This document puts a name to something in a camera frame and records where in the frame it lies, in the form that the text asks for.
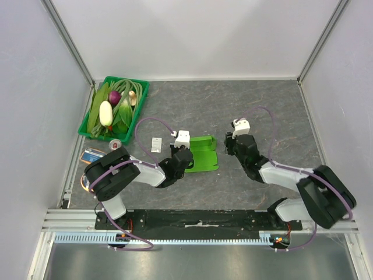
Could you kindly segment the green paper box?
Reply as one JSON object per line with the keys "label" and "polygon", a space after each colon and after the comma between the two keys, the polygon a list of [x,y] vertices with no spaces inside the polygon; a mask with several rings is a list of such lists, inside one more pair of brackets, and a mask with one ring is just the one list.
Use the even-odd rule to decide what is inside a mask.
{"label": "green paper box", "polygon": [[212,172],[219,168],[216,153],[216,139],[211,136],[197,136],[190,140],[190,151],[193,154],[194,165],[186,169],[186,173]]}

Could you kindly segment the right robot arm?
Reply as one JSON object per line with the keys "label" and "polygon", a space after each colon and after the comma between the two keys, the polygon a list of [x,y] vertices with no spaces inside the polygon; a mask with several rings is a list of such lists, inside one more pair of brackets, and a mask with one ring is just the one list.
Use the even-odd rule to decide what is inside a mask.
{"label": "right robot arm", "polygon": [[226,152],[238,159],[251,180],[299,193],[299,199],[282,198],[268,208],[266,220],[272,229],[281,229],[293,220],[313,220],[330,229],[345,216],[353,216],[356,199],[330,167],[300,169],[272,162],[260,154],[255,138],[249,134],[227,132],[224,144]]}

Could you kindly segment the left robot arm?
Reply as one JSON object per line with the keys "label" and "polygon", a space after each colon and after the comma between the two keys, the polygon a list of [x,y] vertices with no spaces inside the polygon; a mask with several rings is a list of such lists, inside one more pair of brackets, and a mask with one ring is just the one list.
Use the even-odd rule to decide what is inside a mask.
{"label": "left robot arm", "polygon": [[135,182],[166,188],[183,178],[185,171],[193,166],[193,154],[184,146],[175,148],[175,153],[159,164],[141,161],[122,146],[89,164],[85,176],[89,192],[108,213],[108,223],[114,229],[123,229],[128,216],[120,193],[126,186]]}

